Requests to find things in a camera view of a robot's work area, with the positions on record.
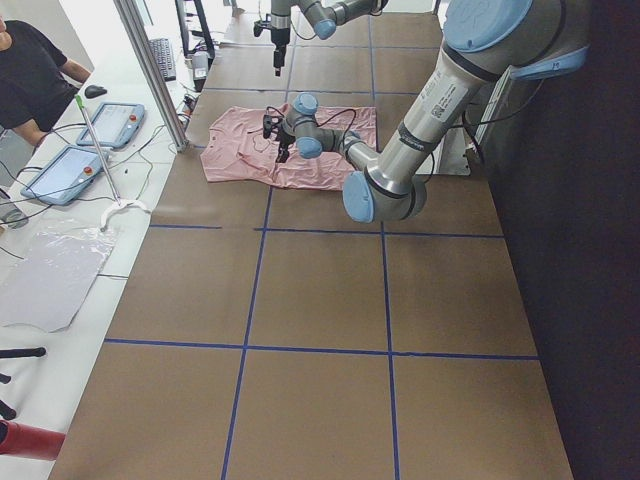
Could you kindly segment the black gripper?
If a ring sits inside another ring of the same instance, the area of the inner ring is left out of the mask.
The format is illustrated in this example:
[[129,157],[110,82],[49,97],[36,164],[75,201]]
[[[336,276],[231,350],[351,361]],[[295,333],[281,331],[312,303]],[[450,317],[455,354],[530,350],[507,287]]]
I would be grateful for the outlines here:
[[275,161],[286,162],[288,160],[289,148],[295,143],[295,136],[290,132],[284,115],[268,113],[263,115],[263,138],[275,139],[278,143]]
[[265,30],[270,32],[271,42],[275,46],[275,52],[273,53],[274,74],[280,76],[283,67],[281,54],[286,53],[290,42],[290,19],[267,18],[254,22],[253,32],[255,37],[259,37]]

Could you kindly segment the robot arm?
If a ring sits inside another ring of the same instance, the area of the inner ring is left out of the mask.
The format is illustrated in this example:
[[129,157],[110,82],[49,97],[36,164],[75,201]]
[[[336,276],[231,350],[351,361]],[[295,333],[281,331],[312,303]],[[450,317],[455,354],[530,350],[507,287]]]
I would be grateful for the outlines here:
[[278,141],[279,163],[295,145],[304,158],[336,152],[353,165],[342,187],[352,220],[404,220],[426,201],[417,170],[478,90],[504,73],[539,80],[579,69],[589,48],[591,12],[589,1],[453,1],[436,67],[381,152],[353,131],[320,127],[318,101],[310,93],[299,94],[284,114],[265,115],[263,135]]
[[270,32],[270,39],[274,45],[274,74],[279,77],[285,66],[287,47],[291,40],[293,7],[300,10],[314,34],[321,40],[326,40],[336,32],[338,26],[365,15],[379,15],[387,4],[386,0],[353,0],[337,1],[324,6],[321,1],[276,0],[271,2],[271,10],[265,19],[254,22],[253,33],[255,37],[259,37],[263,31]]

